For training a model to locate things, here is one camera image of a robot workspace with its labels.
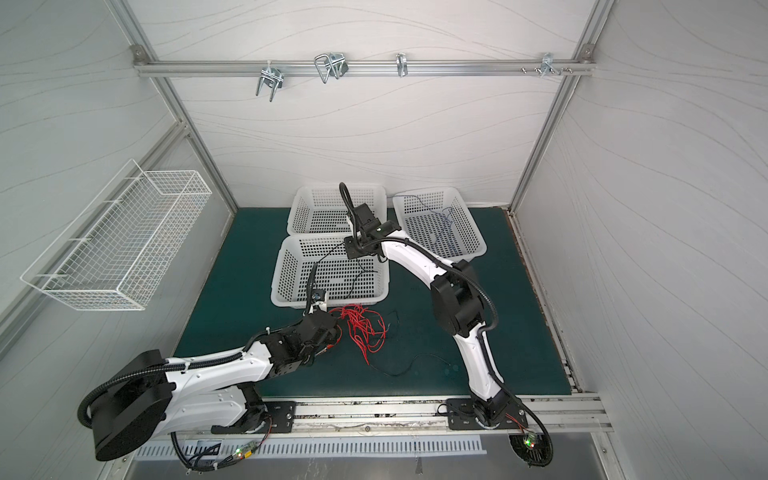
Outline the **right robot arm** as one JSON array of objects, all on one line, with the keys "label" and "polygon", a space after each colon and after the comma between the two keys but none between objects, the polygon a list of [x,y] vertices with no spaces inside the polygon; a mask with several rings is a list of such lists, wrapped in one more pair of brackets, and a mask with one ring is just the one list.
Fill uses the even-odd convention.
[{"label": "right robot arm", "polygon": [[429,289],[433,315],[454,339],[463,360],[476,423],[484,429],[500,426],[507,410],[519,407],[520,400],[506,387],[492,356],[487,333],[497,326],[498,311],[473,267],[436,256],[395,223],[380,221],[365,203],[344,203],[351,229],[344,239],[347,257],[382,257]]}]

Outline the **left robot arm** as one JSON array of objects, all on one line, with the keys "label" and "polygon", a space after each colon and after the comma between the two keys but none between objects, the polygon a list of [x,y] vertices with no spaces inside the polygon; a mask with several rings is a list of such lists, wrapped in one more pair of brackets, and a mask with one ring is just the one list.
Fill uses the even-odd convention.
[{"label": "left robot arm", "polygon": [[166,434],[254,431],[266,417],[257,383],[311,365],[341,335],[337,318],[318,310],[228,351],[188,358],[145,351],[89,392],[77,418],[91,431],[95,457],[102,462]]}]

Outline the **back left white basket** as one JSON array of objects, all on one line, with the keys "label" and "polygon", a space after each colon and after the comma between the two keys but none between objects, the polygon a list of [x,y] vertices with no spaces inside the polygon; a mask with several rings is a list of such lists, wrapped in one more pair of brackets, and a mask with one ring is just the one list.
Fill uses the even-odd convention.
[{"label": "back left white basket", "polygon": [[[385,219],[387,197],[383,186],[349,183],[347,187],[354,206],[365,203],[377,218]],[[287,220],[289,235],[344,231],[349,231],[347,209],[337,184],[313,184],[298,189]]]}]

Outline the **back right white basket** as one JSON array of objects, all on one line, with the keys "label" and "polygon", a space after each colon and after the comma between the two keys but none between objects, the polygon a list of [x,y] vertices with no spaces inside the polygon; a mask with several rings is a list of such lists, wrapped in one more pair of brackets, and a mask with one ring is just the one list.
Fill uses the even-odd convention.
[{"label": "back right white basket", "polygon": [[487,244],[456,188],[411,190],[391,199],[405,234],[434,255],[458,262],[487,252]]}]

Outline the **front white perforated basket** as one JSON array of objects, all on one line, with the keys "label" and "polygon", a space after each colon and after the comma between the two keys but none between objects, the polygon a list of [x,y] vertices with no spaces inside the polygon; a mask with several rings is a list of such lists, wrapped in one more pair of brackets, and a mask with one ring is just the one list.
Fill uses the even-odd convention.
[{"label": "front white perforated basket", "polygon": [[284,308],[302,309],[306,284],[315,275],[316,289],[329,294],[332,307],[349,303],[373,305],[389,294],[389,265],[377,257],[347,258],[344,233],[296,234],[280,247],[271,284],[271,301]]}]

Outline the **green table mat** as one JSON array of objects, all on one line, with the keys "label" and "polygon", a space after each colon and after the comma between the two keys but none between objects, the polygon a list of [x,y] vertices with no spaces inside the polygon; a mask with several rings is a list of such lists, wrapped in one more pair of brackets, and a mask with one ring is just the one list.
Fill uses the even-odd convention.
[{"label": "green table mat", "polygon": [[[285,208],[246,208],[234,218],[176,352],[180,356],[229,350],[266,327],[298,320],[298,311],[270,298],[286,235]],[[486,253],[472,262],[499,312],[488,340],[507,387],[518,395],[566,395],[571,386],[546,325],[504,210],[477,208],[473,218]],[[388,325],[383,347],[370,358],[343,339],[309,367],[264,381],[270,397],[465,395],[468,379],[454,340],[432,314],[429,292],[399,266],[375,308]]]}]

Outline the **metal u-bolt clamp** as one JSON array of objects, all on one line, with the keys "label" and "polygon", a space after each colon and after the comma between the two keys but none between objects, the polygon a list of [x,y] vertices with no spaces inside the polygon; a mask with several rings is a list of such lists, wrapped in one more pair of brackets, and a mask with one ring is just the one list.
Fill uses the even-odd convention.
[{"label": "metal u-bolt clamp", "polygon": [[313,64],[323,84],[333,79],[340,79],[349,71],[349,65],[343,53],[328,52],[317,55]]}]

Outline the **metal hook clamp left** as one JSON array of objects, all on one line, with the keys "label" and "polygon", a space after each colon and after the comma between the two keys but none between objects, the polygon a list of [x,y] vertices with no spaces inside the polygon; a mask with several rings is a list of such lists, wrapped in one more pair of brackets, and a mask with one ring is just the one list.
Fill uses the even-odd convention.
[{"label": "metal hook clamp left", "polygon": [[284,75],[281,70],[272,66],[263,68],[258,78],[255,95],[259,96],[262,92],[269,93],[269,101],[273,102],[276,93],[283,87]]}]

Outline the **metal hook clamp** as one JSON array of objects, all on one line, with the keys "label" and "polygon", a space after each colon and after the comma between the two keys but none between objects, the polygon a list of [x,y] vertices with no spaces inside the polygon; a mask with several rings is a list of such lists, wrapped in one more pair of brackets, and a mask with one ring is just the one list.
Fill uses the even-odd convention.
[{"label": "metal hook clamp", "polygon": [[269,101],[273,102],[276,93],[283,87],[284,75],[281,70],[272,66],[263,68],[258,78],[255,95],[259,96],[262,92],[269,93]]},{"label": "metal hook clamp", "polygon": [[537,66],[527,68],[521,67],[520,72],[523,75],[536,75],[538,77],[547,76],[569,76],[573,70],[568,66],[558,66],[551,53],[545,53]]}]

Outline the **metal hook clamp right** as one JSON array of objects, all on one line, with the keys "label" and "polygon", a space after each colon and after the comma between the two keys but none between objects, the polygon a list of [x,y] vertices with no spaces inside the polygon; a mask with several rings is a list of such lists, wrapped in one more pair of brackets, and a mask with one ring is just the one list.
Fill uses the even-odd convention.
[{"label": "metal hook clamp right", "polygon": [[568,66],[558,66],[551,53],[545,53],[537,66],[527,68],[521,67],[520,72],[523,75],[536,75],[538,77],[547,76],[569,76],[573,70]]}]

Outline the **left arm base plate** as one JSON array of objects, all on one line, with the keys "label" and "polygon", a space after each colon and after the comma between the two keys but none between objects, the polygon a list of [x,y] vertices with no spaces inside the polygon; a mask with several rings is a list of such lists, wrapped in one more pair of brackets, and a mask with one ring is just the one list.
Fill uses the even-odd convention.
[{"label": "left arm base plate", "polygon": [[290,433],[295,419],[295,401],[259,401],[249,404],[246,411],[233,424],[214,425],[212,434],[234,435],[266,433]]}]

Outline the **small metal bracket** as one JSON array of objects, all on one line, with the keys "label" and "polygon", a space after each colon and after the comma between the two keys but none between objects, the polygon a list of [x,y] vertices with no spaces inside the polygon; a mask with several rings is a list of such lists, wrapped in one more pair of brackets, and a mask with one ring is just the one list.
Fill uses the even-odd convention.
[{"label": "small metal bracket", "polygon": [[408,75],[408,63],[406,55],[404,53],[397,53],[395,57],[395,63],[398,77],[406,77]]}]

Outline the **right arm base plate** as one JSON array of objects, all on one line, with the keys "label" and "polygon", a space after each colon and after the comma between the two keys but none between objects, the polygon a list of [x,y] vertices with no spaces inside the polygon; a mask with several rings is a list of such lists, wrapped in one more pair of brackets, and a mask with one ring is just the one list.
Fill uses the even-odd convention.
[{"label": "right arm base plate", "polygon": [[529,428],[525,410],[516,408],[514,404],[507,407],[489,426],[482,424],[476,417],[474,402],[471,398],[448,398],[438,407],[437,413],[447,418],[448,428],[454,431],[496,429],[523,431]]}]

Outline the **aluminium cross rail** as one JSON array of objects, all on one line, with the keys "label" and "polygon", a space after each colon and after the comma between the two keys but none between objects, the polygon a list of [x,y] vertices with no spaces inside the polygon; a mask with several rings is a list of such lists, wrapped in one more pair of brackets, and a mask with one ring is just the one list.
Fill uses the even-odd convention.
[{"label": "aluminium cross rail", "polygon": [[[533,60],[414,60],[407,58],[406,77],[491,77],[534,76],[523,75],[521,67],[537,66],[541,58]],[[399,78],[395,59],[348,60],[346,78]],[[573,70],[569,76],[592,74],[597,65],[578,61],[555,59],[558,66]],[[316,78],[318,72],[312,60],[292,61],[156,61],[136,64],[138,75],[146,78],[256,78],[263,68],[272,66],[282,71],[286,78]]]}]

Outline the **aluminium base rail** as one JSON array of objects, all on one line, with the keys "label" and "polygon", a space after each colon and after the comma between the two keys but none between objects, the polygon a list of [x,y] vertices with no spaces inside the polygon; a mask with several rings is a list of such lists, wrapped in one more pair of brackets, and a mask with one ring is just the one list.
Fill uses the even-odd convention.
[{"label": "aluminium base rail", "polygon": [[[290,433],[307,436],[333,435],[439,435],[461,433],[448,428],[438,407],[448,398],[441,396],[267,398],[267,401],[295,401],[296,414]],[[613,425],[596,394],[522,396],[529,428],[523,431],[555,433],[611,432]],[[169,413],[150,435],[156,438],[178,434],[212,434],[214,425],[233,424],[245,412],[229,393],[214,394],[210,402],[197,401]],[[480,433],[520,434],[517,430],[469,430]]]}]

